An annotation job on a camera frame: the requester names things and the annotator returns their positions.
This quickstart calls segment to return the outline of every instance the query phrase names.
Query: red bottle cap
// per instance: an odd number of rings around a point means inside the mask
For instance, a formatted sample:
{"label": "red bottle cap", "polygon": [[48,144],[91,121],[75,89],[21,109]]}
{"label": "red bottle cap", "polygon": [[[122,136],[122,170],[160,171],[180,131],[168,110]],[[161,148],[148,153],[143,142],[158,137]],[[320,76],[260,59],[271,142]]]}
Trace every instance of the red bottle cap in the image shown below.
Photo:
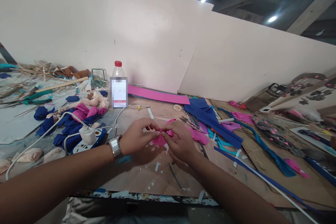
{"label": "red bottle cap", "polygon": [[115,62],[114,62],[114,65],[115,65],[116,67],[121,67],[123,64],[121,63],[121,61],[115,61]]}

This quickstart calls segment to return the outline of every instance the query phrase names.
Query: hand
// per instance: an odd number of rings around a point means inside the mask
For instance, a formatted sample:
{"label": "hand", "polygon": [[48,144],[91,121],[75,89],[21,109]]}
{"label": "hand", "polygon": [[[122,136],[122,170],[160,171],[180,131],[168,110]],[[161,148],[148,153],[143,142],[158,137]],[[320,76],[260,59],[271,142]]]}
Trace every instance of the hand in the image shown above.
{"label": "hand", "polygon": [[[146,130],[156,130],[156,132],[145,135],[143,132],[144,128]],[[141,150],[150,141],[160,136],[161,133],[158,132],[159,130],[160,127],[158,124],[150,118],[141,118],[134,121],[119,140],[121,153],[127,156]]]}
{"label": "hand", "polygon": [[[188,165],[198,159],[200,153],[196,150],[191,133],[180,121],[173,121],[161,128],[163,138],[166,140],[173,154]],[[172,130],[175,135],[171,138],[165,131]]]}

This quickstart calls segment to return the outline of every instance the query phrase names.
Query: wooden dowel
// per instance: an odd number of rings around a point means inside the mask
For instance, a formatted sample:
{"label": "wooden dowel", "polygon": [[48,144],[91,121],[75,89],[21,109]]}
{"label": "wooden dowel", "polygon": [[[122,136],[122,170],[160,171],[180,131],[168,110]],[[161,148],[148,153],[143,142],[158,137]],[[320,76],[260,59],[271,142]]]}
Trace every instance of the wooden dowel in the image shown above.
{"label": "wooden dowel", "polygon": [[88,79],[89,79],[89,77],[84,77],[84,78],[80,78],[80,79],[77,79],[77,80],[73,80],[73,81],[62,83],[62,84],[58,84],[58,85],[55,85],[55,86],[46,87],[46,88],[43,88],[43,89],[38,89],[38,90],[35,91],[35,93],[39,93],[39,92],[42,92],[42,91],[51,90],[51,89],[55,89],[55,88],[60,88],[60,87],[63,87],[63,86],[68,86],[68,85],[74,84],[76,82],[86,81]]}

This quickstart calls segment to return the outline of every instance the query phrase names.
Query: metal watch band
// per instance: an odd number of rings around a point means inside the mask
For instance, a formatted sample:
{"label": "metal watch band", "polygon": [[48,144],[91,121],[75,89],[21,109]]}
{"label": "metal watch band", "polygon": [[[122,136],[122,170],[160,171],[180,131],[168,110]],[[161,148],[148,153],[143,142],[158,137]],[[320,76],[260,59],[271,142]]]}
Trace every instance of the metal watch band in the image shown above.
{"label": "metal watch band", "polygon": [[120,146],[119,146],[119,140],[120,140],[121,137],[122,137],[122,135],[118,135],[115,138],[112,138],[112,139],[106,141],[106,144],[109,144],[111,146],[112,153],[113,153],[115,161],[121,159],[124,156],[121,153],[121,149],[120,149]]}

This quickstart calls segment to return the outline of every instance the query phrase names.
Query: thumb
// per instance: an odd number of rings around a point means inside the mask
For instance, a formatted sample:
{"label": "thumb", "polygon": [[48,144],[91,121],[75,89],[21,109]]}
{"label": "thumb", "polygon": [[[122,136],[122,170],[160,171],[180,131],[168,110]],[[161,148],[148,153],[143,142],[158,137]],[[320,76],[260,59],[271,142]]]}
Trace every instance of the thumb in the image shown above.
{"label": "thumb", "polygon": [[143,136],[141,138],[141,140],[143,142],[145,142],[146,144],[150,143],[152,140],[154,140],[155,138],[159,137],[161,135],[161,132],[159,131],[154,131],[146,136]]}
{"label": "thumb", "polygon": [[174,150],[176,148],[176,143],[171,139],[171,137],[164,131],[161,132],[164,140],[166,141],[166,143],[168,144],[168,146]]}

